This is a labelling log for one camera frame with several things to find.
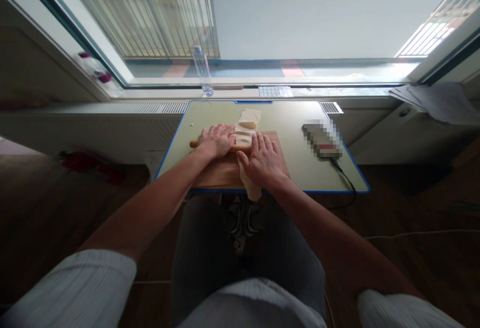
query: glass pane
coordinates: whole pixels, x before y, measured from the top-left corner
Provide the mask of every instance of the glass pane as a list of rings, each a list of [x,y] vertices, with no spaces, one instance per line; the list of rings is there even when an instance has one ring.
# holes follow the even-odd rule
[[[480,6],[480,0],[443,0],[395,55],[425,58]]]
[[[81,0],[127,61],[219,58],[210,0]]]
[[[407,82],[480,6],[480,0],[81,1],[137,78],[196,78],[191,58],[200,45],[212,77],[272,84]]]

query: person's right hand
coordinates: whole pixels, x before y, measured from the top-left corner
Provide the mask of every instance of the person's right hand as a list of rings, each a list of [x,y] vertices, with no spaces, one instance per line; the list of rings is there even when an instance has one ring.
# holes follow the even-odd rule
[[[269,190],[270,186],[287,176],[282,171],[279,147],[269,137],[256,133],[251,136],[250,159],[241,151],[236,153],[250,180]]]

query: white cable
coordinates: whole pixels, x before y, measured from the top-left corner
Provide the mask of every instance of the white cable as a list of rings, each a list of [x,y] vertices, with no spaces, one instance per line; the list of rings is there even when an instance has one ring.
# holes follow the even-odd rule
[[[431,231],[415,231],[415,232],[406,232],[400,233],[395,235],[373,235],[370,237],[363,237],[366,240],[376,239],[376,238],[386,238],[386,239],[393,239],[403,236],[410,236],[414,234],[418,235],[428,235],[428,234],[437,234],[437,233],[454,233],[454,232],[468,232],[468,233],[480,233],[478,229],[446,229],[446,230],[431,230]]]
[[[325,293],[326,305],[328,306],[328,310],[330,311],[331,325],[333,326],[333,328],[337,328],[335,327],[334,315],[332,314],[332,308],[330,307],[329,298],[327,297],[327,291],[324,290],[323,292]]]
[[[133,284],[170,284],[169,280],[135,280]]]

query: clear bottle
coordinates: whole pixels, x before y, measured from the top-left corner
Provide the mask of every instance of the clear bottle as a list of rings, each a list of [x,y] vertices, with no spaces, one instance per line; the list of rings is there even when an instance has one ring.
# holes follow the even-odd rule
[[[204,97],[211,97],[214,95],[214,87],[210,79],[210,69],[207,56],[202,52],[202,47],[195,45],[193,47],[193,61],[195,62],[196,72],[200,78],[201,90]]]
[[[83,69],[93,78],[98,79],[102,83],[110,82],[112,75],[98,60],[92,57],[88,52],[78,54],[81,58]]]

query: metal railing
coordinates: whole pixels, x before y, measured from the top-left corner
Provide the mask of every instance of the metal railing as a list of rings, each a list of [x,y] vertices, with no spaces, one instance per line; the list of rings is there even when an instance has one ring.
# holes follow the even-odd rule
[[[425,58],[477,8],[480,0],[443,0],[395,57]]]
[[[81,0],[124,59],[220,58],[212,0]]]

